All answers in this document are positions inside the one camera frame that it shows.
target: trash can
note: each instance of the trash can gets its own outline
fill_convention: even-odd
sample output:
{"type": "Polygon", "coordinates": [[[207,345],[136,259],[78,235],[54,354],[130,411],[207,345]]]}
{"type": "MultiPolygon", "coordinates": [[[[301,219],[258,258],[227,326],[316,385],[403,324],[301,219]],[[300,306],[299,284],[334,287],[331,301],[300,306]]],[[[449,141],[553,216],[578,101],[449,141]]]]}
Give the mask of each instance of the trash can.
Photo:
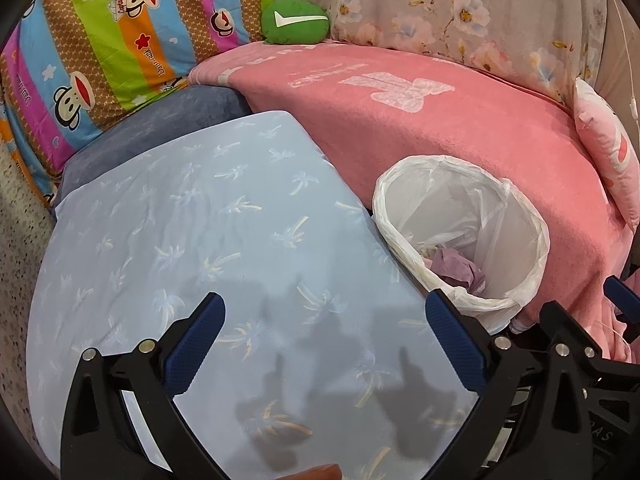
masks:
{"type": "Polygon", "coordinates": [[[538,292],[549,252],[546,222],[511,181],[453,156],[409,156],[376,183],[374,219],[389,248],[428,290],[440,288],[491,334],[538,292]],[[422,259],[453,248],[486,275],[479,296],[450,286],[422,259]]]}

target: red star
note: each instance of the red star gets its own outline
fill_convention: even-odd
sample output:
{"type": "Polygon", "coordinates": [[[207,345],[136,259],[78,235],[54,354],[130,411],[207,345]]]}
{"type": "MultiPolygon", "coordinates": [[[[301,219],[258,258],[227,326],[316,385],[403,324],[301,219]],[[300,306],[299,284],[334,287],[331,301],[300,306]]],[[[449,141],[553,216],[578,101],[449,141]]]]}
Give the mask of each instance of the red star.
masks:
{"type": "Polygon", "coordinates": [[[148,47],[150,39],[151,36],[146,36],[144,33],[140,34],[140,37],[135,41],[136,45],[138,46],[138,50],[142,50],[143,48],[148,47]]]}

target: pink pillow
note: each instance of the pink pillow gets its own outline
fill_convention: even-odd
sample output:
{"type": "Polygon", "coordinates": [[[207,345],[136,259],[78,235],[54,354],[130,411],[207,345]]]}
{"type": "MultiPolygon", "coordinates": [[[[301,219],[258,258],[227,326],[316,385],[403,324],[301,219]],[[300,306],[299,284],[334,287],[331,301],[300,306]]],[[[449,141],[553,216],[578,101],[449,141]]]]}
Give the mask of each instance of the pink pillow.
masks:
{"type": "Polygon", "coordinates": [[[574,118],[587,149],[626,224],[640,221],[640,163],[625,127],[607,102],[582,79],[575,80],[574,118]]]}

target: purple crumpled paper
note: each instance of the purple crumpled paper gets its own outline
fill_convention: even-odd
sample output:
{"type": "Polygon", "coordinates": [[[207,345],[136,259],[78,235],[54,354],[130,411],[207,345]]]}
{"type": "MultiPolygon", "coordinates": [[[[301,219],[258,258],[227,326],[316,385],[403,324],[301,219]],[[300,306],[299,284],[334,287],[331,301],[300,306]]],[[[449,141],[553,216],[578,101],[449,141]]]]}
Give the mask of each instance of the purple crumpled paper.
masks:
{"type": "Polygon", "coordinates": [[[438,248],[433,256],[431,272],[448,285],[466,288],[469,294],[480,294],[486,285],[486,276],[480,267],[455,249],[438,248]]]}

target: white check mark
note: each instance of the white check mark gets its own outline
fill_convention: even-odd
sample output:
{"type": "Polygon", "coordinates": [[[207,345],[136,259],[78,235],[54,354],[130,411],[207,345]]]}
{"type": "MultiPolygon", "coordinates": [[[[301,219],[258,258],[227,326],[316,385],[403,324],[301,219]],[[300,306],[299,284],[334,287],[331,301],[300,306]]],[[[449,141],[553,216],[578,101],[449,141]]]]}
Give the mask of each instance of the white check mark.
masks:
{"type": "Polygon", "coordinates": [[[277,10],[273,11],[273,15],[276,18],[276,27],[278,28],[291,25],[291,23],[316,22],[329,19],[326,16],[291,16],[290,18],[284,18],[277,10]]]}

